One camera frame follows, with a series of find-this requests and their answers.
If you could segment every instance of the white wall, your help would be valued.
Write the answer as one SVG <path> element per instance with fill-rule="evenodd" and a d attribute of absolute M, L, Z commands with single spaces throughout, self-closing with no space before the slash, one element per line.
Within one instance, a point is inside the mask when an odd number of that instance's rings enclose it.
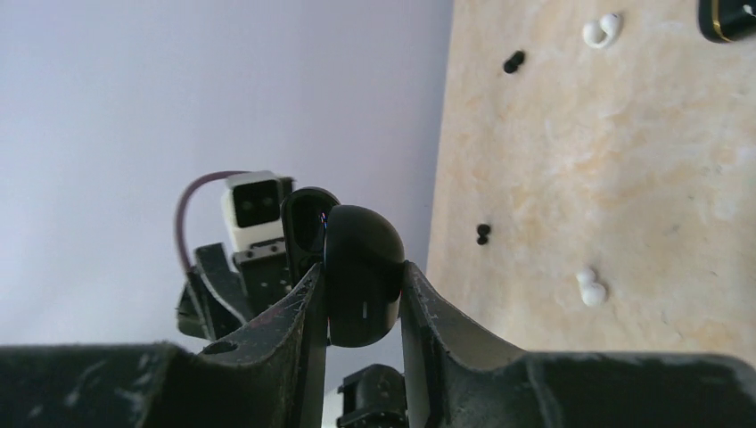
<path fill-rule="evenodd" d="M 385 215 L 424 266 L 451 0 L 0 3 L 0 342 L 180 335 L 178 194 L 271 169 Z M 190 246 L 226 239 L 222 185 Z M 332 350 L 326 385 L 399 366 Z"/>

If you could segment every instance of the wire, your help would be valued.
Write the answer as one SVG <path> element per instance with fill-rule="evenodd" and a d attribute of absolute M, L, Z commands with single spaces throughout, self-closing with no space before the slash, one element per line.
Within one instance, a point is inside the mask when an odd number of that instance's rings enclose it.
<path fill-rule="evenodd" d="M 176 214 L 173 218 L 173 238 L 176 241 L 176 251 L 178 252 L 178 261 L 181 263 L 181 268 L 184 273 L 189 275 L 192 272 L 192 262 L 189 260 L 189 253 L 186 251 L 186 239 L 184 234 L 184 220 L 186 218 L 186 206 L 189 204 L 189 199 L 194 192 L 197 191 L 203 185 L 207 183 L 223 180 L 230 176 L 238 174 L 244 174 L 249 171 L 218 171 L 211 172 L 202 177 L 195 179 L 190 185 L 184 189 L 181 193 L 181 199 L 178 200 L 176 206 Z"/>

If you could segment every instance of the table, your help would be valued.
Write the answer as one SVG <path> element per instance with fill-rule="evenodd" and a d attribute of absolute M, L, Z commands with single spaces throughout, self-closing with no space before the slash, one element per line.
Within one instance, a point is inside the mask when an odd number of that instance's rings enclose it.
<path fill-rule="evenodd" d="M 608 12 L 620 36 L 591 49 L 582 27 Z M 427 267 L 445 298 L 528 350 L 756 365 L 756 37 L 713 44 L 696 13 L 456 2 Z M 608 289 L 596 308 L 575 280 L 585 266 Z"/>

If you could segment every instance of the camera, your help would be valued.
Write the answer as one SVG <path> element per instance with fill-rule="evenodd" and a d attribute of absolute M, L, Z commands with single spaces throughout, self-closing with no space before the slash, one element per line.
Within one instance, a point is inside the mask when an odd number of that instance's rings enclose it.
<path fill-rule="evenodd" d="M 292 179 L 271 171 L 238 174 L 226 179 L 222 198 L 226 228 L 234 252 L 284 237 L 281 202 L 292 192 Z"/>

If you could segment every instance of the gold trim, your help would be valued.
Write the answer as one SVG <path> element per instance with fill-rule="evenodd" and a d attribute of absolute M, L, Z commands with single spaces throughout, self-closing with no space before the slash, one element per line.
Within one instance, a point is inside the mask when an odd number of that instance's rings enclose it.
<path fill-rule="evenodd" d="M 732 42 L 722 33 L 722 25 L 719 23 L 719 0 L 711 0 L 711 20 L 714 23 L 714 32 L 726 42 Z"/>

